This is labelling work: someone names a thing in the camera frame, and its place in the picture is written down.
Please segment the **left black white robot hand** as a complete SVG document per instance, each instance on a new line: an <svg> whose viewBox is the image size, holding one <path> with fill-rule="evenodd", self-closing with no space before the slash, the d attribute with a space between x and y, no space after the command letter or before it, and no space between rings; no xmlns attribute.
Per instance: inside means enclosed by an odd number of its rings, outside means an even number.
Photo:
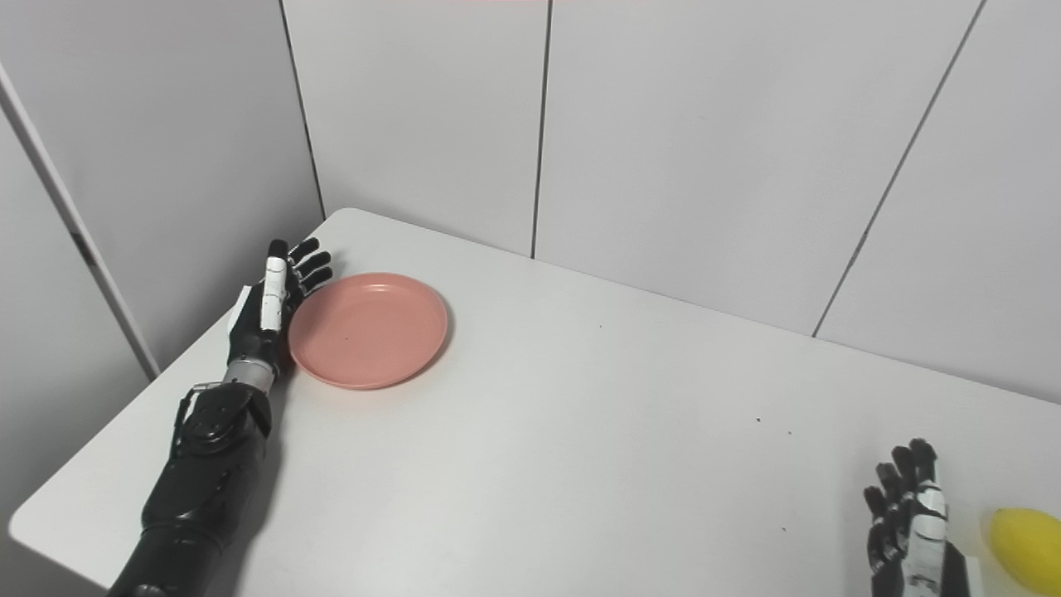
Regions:
<svg viewBox="0 0 1061 597"><path fill-rule="evenodd" d="M291 362L288 329L308 296L333 277L332 254L318 238L307 238L293 248L288 242L269 242L261 280L241 289L234 320L229 324L227 364L261 362L279 375Z"/></svg>

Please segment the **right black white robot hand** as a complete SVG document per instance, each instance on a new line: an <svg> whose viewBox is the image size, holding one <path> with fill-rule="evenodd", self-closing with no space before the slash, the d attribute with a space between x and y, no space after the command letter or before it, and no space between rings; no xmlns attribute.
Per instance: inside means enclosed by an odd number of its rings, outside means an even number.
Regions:
<svg viewBox="0 0 1061 597"><path fill-rule="evenodd" d="M864 488L870 516L865 555L872 596L982 596L978 559L947 539L947 499L938 456L924 438L891 450L875 466L879 482Z"/></svg>

